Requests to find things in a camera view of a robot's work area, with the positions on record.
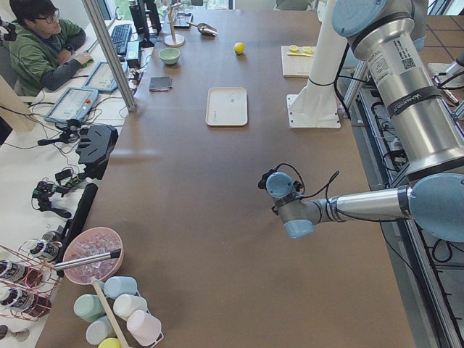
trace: man wearing glasses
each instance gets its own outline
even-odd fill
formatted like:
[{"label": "man wearing glasses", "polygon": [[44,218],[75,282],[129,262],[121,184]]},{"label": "man wearing glasses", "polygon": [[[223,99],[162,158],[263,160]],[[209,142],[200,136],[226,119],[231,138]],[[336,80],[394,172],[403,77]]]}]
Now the man wearing glasses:
[{"label": "man wearing glasses", "polygon": [[9,0],[9,5],[17,18],[13,22],[17,38],[10,44],[10,57],[25,96],[36,96],[43,87],[58,89],[91,60],[85,52],[73,57],[86,33],[59,18],[59,10],[50,0]]}]

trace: black keyboard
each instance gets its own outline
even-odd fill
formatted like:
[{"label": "black keyboard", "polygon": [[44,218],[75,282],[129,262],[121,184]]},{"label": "black keyboard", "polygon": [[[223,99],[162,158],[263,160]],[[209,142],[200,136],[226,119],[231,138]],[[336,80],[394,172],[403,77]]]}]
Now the black keyboard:
[{"label": "black keyboard", "polygon": [[119,24],[115,26],[111,33],[111,41],[113,41],[113,45],[115,45],[117,54],[125,56],[131,34],[132,26],[130,24]]}]

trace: green bowl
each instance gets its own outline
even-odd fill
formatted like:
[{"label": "green bowl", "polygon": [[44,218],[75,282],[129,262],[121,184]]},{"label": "green bowl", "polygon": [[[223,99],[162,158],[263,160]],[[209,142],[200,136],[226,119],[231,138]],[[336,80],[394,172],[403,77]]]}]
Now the green bowl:
[{"label": "green bowl", "polygon": [[159,51],[158,56],[163,61],[163,63],[172,65],[178,62],[179,57],[181,56],[181,51],[173,47],[169,47]]}]

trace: pink bowl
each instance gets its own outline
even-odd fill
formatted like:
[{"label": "pink bowl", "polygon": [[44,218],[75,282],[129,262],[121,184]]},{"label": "pink bowl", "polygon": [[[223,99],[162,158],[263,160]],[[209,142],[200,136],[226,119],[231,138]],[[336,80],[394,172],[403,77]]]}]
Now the pink bowl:
[{"label": "pink bowl", "polygon": [[66,278],[79,285],[90,284],[93,277],[105,281],[113,276],[123,263],[123,241],[114,230],[108,227],[95,227],[82,232],[66,249],[63,261],[111,252],[118,248],[121,248],[119,258],[68,268],[65,270]]}]

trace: bottle label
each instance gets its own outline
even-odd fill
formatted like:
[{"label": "bottle label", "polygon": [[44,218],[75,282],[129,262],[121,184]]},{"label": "bottle label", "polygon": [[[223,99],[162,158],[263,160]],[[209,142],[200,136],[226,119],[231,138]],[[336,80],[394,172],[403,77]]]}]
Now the bottle label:
[{"label": "bottle label", "polygon": [[52,261],[58,256],[58,246],[44,241],[37,241],[37,246],[30,251],[38,259]]},{"label": "bottle label", "polygon": [[31,309],[35,304],[35,297],[26,291],[17,290],[17,300],[10,305],[10,308],[17,312],[25,312]]},{"label": "bottle label", "polygon": [[7,270],[0,274],[0,278],[11,281],[12,283],[24,277],[25,266],[16,262],[7,261]]}]

